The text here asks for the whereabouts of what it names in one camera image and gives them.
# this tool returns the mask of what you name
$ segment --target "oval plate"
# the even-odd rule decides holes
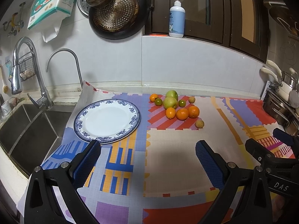
[[[74,121],[77,136],[101,144],[119,141],[131,134],[140,122],[139,109],[123,99],[104,99],[85,107]]]

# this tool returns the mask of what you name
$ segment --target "black wire basket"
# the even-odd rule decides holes
[[[35,67],[33,64],[32,56],[24,59],[22,62],[19,63],[20,67],[20,77],[21,81],[26,81],[27,79],[33,77],[35,75]],[[13,77],[13,67],[10,70],[9,74],[9,81],[11,82]]]

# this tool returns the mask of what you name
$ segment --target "sink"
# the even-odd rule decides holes
[[[14,163],[30,175],[61,144],[75,106],[54,105],[49,110],[21,105],[0,129],[0,142]]]

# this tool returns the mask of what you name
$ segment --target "blue floral plate rim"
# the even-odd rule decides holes
[[[93,140],[93,139],[91,139],[91,138],[87,138],[87,136],[89,136],[88,134],[87,134],[87,136],[84,136],[84,135],[82,135],[83,133],[81,134],[80,130],[77,129],[78,126],[79,126],[79,124],[78,124],[78,119],[82,116],[83,112],[84,112],[85,110],[89,109],[89,108],[92,107],[92,106],[95,106],[95,105],[96,105],[96,107],[99,106],[99,105],[97,105],[97,104],[100,104],[100,103],[102,103],[102,102],[106,102],[106,104],[107,104],[107,103],[110,103],[109,101],[116,101],[116,102],[118,102],[119,104],[122,104],[122,105],[124,105],[124,106],[126,106],[126,103],[127,103],[127,104],[130,104],[130,106],[134,107],[135,110],[136,110],[136,114],[132,117],[132,120],[131,120],[131,122],[133,121],[134,124],[133,124],[129,129],[127,129],[128,131],[125,131],[125,129],[124,129],[124,130],[122,130],[121,132],[119,132],[118,134],[120,134],[120,135],[119,135],[118,137],[113,137],[113,138],[112,138],[112,137],[97,137],[96,140],[98,140],[98,141],[100,142],[100,144],[111,144],[111,143],[114,143],[114,142],[116,142],[116,141],[119,141],[119,140],[121,140],[121,139],[127,137],[128,135],[130,135],[130,134],[137,128],[137,126],[138,126],[139,123],[140,123],[141,116],[140,116],[140,111],[139,111],[139,109],[137,108],[137,106],[136,106],[135,104],[133,104],[132,102],[127,101],[127,100],[125,100],[125,99],[103,99],[103,100],[94,102],[94,103],[92,103],[92,104],[86,106],[84,109],[82,109],[82,110],[77,114],[77,116],[76,116],[76,118],[75,118],[75,120],[74,120],[74,131],[75,131],[76,135],[77,135],[81,140],[83,140],[83,141],[85,141],[85,142],[91,142],[91,141]]]

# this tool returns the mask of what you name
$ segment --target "orange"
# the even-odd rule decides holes
[[[197,118],[198,115],[199,115],[199,108],[192,105],[192,106],[189,107],[188,112],[189,112],[189,117],[190,118],[192,118],[192,119]]]
[[[170,107],[170,108],[167,108],[166,112],[166,117],[169,118],[169,119],[173,119],[175,117],[175,109]]]
[[[176,117],[179,119],[179,120],[186,120],[189,116],[189,112],[187,109],[179,109],[177,112],[176,112]]]
[[[155,100],[158,99],[158,98],[159,98],[158,94],[153,93],[153,94],[149,97],[149,100],[150,100],[152,103],[154,103]]]

